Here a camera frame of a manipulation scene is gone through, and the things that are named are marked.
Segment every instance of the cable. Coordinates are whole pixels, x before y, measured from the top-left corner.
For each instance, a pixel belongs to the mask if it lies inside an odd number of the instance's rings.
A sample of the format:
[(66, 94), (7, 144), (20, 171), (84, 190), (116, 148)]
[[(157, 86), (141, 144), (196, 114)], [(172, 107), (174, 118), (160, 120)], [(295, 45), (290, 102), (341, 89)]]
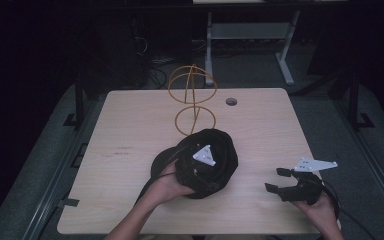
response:
[[(161, 89), (161, 88), (167, 88), (165, 85), (167, 83), (167, 74), (165, 74), (164, 71), (160, 70), (160, 69), (157, 69), (157, 68), (150, 68), (150, 75), (149, 75), (149, 78), (151, 79), (151, 81), (153, 83), (155, 83), (155, 85), (157, 85), (157, 89)], [(163, 81), (160, 82), (159, 78), (158, 78), (158, 74), (157, 72), (161, 73), (163, 75)]]
[(270, 235), (270, 237), (276, 239), (276, 240), (282, 240), (280, 237), (276, 236), (276, 235)]
[(354, 218), (350, 213), (348, 213), (345, 209), (342, 207), (339, 208), (340, 211), (345, 214), (347, 217), (349, 217), (351, 220), (353, 220), (354, 223), (356, 223), (364, 232), (366, 232), (367, 235), (373, 240), (376, 240), (376, 238), (370, 233), (370, 231), (364, 227), (356, 218)]
[(143, 54), (145, 54), (146, 50), (148, 50), (148, 41), (146, 41), (145, 38), (143, 37), (135, 37), (136, 40), (139, 40), (138, 41), (138, 46), (140, 47), (140, 42), (141, 40), (144, 42), (145, 46), (144, 46), (144, 49), (141, 50), (141, 52), (136, 52), (137, 54), (139, 54), (139, 56), (143, 56)]
[(205, 50), (205, 47), (207, 46), (207, 41), (203, 39), (199, 40), (192, 40), (192, 44), (199, 44), (197, 47), (192, 48), (192, 52), (200, 52)]
[(338, 202), (339, 206), (341, 206), (341, 203), (340, 203), (339, 198), (338, 198), (338, 193), (336, 192), (335, 188), (332, 187), (332, 184), (330, 184), (329, 182), (327, 182), (325, 180), (322, 180), (322, 182), (324, 184), (326, 184), (333, 191), (333, 194), (335, 196), (336, 201)]
[(154, 64), (154, 66), (164, 66), (166, 64), (171, 64), (171, 63), (176, 63), (178, 62), (177, 59), (175, 58), (163, 58), (163, 59), (154, 59), (152, 60), (152, 63)]

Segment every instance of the wooden table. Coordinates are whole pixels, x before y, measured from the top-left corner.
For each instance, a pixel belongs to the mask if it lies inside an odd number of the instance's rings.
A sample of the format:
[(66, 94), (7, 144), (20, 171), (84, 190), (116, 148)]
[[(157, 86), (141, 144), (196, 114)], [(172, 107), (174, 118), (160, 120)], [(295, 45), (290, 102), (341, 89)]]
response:
[[(197, 98), (213, 90), (197, 90)], [(174, 94), (182, 95), (184, 90)], [(235, 98), (236, 106), (226, 104)], [(205, 199), (178, 198), (159, 206), (144, 226), (148, 234), (297, 234), (316, 230), (304, 215), (264, 183), (280, 187), (296, 180), (276, 175), (312, 157), (287, 93), (283, 89), (219, 89), (201, 103), (217, 118), (216, 128), (233, 139), (239, 167), (226, 188)], [(164, 90), (114, 91), (108, 94), (79, 173), (58, 224), (63, 234), (108, 233), (132, 208), (149, 179), (151, 163), (184, 138), (174, 119), (185, 104)], [(190, 127), (193, 114), (180, 115)], [(212, 124), (200, 113), (196, 130)]]

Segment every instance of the black round object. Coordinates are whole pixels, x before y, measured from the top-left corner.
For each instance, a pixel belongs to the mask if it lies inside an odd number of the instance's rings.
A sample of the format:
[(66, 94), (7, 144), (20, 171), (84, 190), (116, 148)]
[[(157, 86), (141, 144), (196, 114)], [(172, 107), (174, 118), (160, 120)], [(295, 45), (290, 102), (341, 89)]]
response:
[[(214, 166), (193, 158), (193, 155), (206, 145), (210, 145), (216, 162)], [(151, 178), (142, 189), (138, 200), (162, 170), (174, 161), (176, 179), (180, 184), (195, 190), (195, 193), (187, 195), (193, 199), (202, 199), (223, 189), (238, 167), (238, 156), (232, 138), (218, 129), (204, 129), (187, 136), (177, 146), (157, 155), (151, 166)]]

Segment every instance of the black cable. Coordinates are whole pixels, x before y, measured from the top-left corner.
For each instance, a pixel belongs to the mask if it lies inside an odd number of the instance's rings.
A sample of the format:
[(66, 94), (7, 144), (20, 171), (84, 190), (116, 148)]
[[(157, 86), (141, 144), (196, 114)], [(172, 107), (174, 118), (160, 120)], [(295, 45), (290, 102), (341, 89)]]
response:
[(333, 188), (332, 184), (330, 184), (329, 182), (327, 182), (327, 181), (325, 181), (325, 180), (322, 180), (322, 182), (323, 182), (324, 184), (326, 184), (326, 185), (333, 191), (333, 194), (335, 195), (336, 200), (339, 201), (338, 193), (336, 193), (336, 190), (335, 190), (335, 188)]
[(270, 235), (271, 238), (274, 238), (276, 240), (282, 240), (280, 237), (276, 236), (276, 235)]
[(334, 208), (334, 211), (335, 211), (335, 216), (336, 216), (336, 219), (339, 219), (339, 203), (338, 203), (338, 200), (337, 198), (333, 195), (333, 193), (331, 191), (329, 191), (329, 189), (327, 189), (326, 186), (323, 186), (323, 192), (325, 192), (329, 198), (333, 201), (333, 208)]
[(165, 66), (168, 64), (173, 64), (173, 63), (178, 63), (178, 62), (180, 62), (178, 59), (172, 58), (172, 59), (164, 61), (164, 62), (154, 63), (154, 67), (162, 67), (162, 66)]
[[(161, 73), (163, 75), (163, 81), (160, 82), (159, 78), (158, 78), (158, 74), (157, 72)], [(166, 83), (167, 83), (167, 74), (165, 74), (164, 71), (160, 70), (160, 69), (157, 69), (157, 68), (150, 68), (150, 75), (149, 77), (151, 78), (151, 81), (153, 83), (155, 83), (155, 85), (157, 85), (157, 89), (161, 89), (161, 88), (166, 88)]]
[(349, 212), (347, 212), (344, 208), (340, 207), (339, 210), (345, 214), (347, 217), (349, 217), (354, 223), (356, 223), (364, 232), (366, 232), (367, 235), (373, 240), (376, 240), (376, 238), (373, 236), (370, 231), (364, 227), (354, 216), (352, 216)]

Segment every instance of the dark background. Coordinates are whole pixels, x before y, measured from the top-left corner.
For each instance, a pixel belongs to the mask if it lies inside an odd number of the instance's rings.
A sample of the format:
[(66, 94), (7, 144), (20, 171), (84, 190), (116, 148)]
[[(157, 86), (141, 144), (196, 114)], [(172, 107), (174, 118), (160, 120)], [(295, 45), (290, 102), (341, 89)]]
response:
[[(85, 79), (90, 98), (144, 83), (148, 62), (135, 53), (138, 44), (131, 16), (92, 14), (72, 6), (85, 7), (87, 2), (0, 1), (0, 204), (76, 77)], [(148, 13), (142, 19), (145, 28), (139, 28), (148, 30), (151, 46), (188, 61), (187, 44), (197, 34), (188, 31), (194, 29), (193, 13), (154, 14)], [(202, 16), (193, 22), (202, 22)], [(167, 23), (178, 17), (182, 30), (177, 36), (167, 35)], [(317, 11), (305, 12), (296, 33), (300, 39), (321, 36), (310, 72), (329, 74), (351, 66), (384, 109), (384, 2), (351, 5), (324, 17)], [(114, 48), (123, 52), (122, 57), (112, 54)]]

